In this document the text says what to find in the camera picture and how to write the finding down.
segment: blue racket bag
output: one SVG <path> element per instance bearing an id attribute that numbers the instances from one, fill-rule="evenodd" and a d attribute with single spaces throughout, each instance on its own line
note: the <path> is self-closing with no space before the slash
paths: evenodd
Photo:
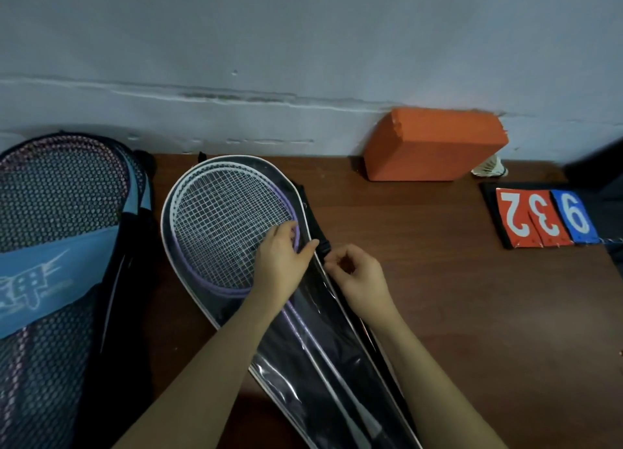
<path id="1" fill-rule="evenodd" d="M 110 447 L 151 401 L 142 157 L 65 132 L 0 155 L 0 447 Z"/>

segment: racket bag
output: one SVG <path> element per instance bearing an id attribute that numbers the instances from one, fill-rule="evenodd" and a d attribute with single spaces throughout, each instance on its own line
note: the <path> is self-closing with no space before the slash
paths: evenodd
<path id="1" fill-rule="evenodd" d="M 197 167 L 223 161 L 259 171 L 284 194 L 299 221 L 299 249 L 312 238 L 323 239 L 290 300 L 294 310 L 290 318 L 280 313 L 259 345 L 249 369 L 257 382 L 310 448 L 420 447 L 404 400 L 385 362 L 378 359 L 371 334 L 364 335 L 369 330 L 347 310 L 341 293 L 322 267 L 318 255 L 326 255 L 330 244 L 313 219 L 307 200 L 301 197 L 302 188 L 299 190 L 274 165 L 258 157 L 225 155 Z M 161 219 L 165 251 L 193 300 L 218 329 L 242 300 L 211 293 L 196 274 L 188 271 L 169 223 L 171 199 L 170 193 Z M 371 416 L 364 417 L 358 411 L 361 406 Z"/>
<path id="2" fill-rule="evenodd" d="M 151 400 L 130 289 L 150 178 L 125 146 L 60 132 L 0 155 L 0 194 L 0 446 L 109 447 Z"/>

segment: printed logo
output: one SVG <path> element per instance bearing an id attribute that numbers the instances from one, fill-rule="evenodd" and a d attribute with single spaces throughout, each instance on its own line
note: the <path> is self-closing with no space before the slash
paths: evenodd
<path id="1" fill-rule="evenodd" d="M 41 304 L 41 296 L 50 287 L 48 277 L 61 269 L 56 262 L 69 249 L 51 261 L 31 267 L 12 277 L 0 277 L 0 314 L 11 314 L 24 306 L 35 310 Z"/>

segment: hand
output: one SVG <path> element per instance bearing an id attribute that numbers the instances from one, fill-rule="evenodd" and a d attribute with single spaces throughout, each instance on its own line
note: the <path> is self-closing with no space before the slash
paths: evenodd
<path id="1" fill-rule="evenodd" d="M 341 264 L 352 262 L 354 271 L 347 273 Z M 389 290 L 383 269 L 377 259 L 363 249 L 349 244 L 332 250 L 324 258 L 324 269 L 336 281 L 348 304 L 374 331 L 381 332 L 401 320 Z"/>
<path id="2" fill-rule="evenodd" d="M 271 227 L 255 253 L 255 274 L 249 297 L 269 306 L 274 316 L 297 289 L 307 270 L 318 240 L 309 241 L 296 253 L 292 247 L 296 221 Z"/>

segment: shuttlecock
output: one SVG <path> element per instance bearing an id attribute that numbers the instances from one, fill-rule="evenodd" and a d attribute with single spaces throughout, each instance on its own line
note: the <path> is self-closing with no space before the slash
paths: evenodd
<path id="1" fill-rule="evenodd" d="M 474 167 L 471 172 L 477 177 L 506 177 L 508 175 L 508 169 L 502 165 L 502 161 L 495 154 L 478 167 Z"/>

